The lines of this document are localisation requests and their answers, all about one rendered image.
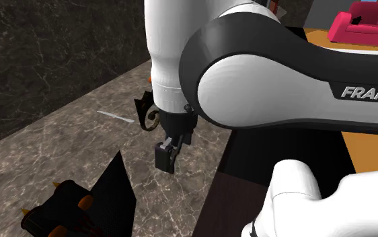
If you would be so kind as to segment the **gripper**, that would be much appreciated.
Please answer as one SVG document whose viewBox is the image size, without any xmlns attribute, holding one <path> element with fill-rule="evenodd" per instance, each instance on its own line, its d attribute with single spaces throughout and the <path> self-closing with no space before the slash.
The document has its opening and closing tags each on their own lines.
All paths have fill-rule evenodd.
<svg viewBox="0 0 378 237">
<path fill-rule="evenodd" d="M 182 144 L 191 145 L 192 134 L 197 126 L 198 115 L 159 111 L 160 125 L 165 131 L 165 141 L 155 146 L 155 167 L 174 174 L 177 155 Z"/>
</svg>

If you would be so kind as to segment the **black ornate scroll holder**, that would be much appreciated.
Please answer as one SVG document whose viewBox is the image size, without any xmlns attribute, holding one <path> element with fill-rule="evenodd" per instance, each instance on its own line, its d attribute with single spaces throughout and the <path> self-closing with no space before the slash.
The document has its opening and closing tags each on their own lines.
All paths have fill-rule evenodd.
<svg viewBox="0 0 378 237">
<path fill-rule="evenodd" d="M 145 91 L 141 99 L 134 99 L 135 107 L 141 128 L 144 131 L 153 131 L 159 124 L 159 111 L 153 110 L 148 112 L 150 107 L 154 105 L 153 92 Z M 146 126 L 145 120 L 153 121 L 150 127 Z"/>
</svg>

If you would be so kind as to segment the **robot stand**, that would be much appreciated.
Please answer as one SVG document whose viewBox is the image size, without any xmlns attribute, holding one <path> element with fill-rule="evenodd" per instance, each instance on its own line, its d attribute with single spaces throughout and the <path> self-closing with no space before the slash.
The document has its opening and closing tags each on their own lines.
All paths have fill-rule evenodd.
<svg viewBox="0 0 378 237">
<path fill-rule="evenodd" d="M 355 172 L 342 133 L 315 129 L 234 130 L 213 178 L 192 237 L 240 237 L 260 212 L 274 165 L 306 163 L 323 198 Z"/>
</svg>

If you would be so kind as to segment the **black flat panel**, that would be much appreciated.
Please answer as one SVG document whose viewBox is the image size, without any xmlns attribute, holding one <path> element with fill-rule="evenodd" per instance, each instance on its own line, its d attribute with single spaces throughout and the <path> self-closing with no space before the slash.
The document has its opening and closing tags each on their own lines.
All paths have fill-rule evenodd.
<svg viewBox="0 0 378 237">
<path fill-rule="evenodd" d="M 120 152 L 91 191 L 93 204 L 87 213 L 105 237 L 132 237 L 137 200 Z"/>
</svg>

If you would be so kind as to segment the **black figure with orange spikes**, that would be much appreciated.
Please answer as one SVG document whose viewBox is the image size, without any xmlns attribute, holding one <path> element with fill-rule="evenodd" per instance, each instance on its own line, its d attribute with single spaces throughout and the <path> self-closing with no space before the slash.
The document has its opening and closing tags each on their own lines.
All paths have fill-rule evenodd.
<svg viewBox="0 0 378 237">
<path fill-rule="evenodd" d="M 31 210 L 22 209 L 21 228 L 33 237 L 111 237 L 87 214 L 91 191 L 73 180 L 54 182 L 54 193 Z"/>
</svg>

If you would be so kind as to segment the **red sofa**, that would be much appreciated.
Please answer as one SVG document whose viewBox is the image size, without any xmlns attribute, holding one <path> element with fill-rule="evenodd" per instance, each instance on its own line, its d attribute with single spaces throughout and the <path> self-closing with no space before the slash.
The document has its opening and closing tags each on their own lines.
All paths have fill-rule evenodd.
<svg viewBox="0 0 378 237">
<path fill-rule="evenodd" d="M 335 17 L 328 40 L 378 46 L 378 2 L 356 1 Z"/>
</svg>

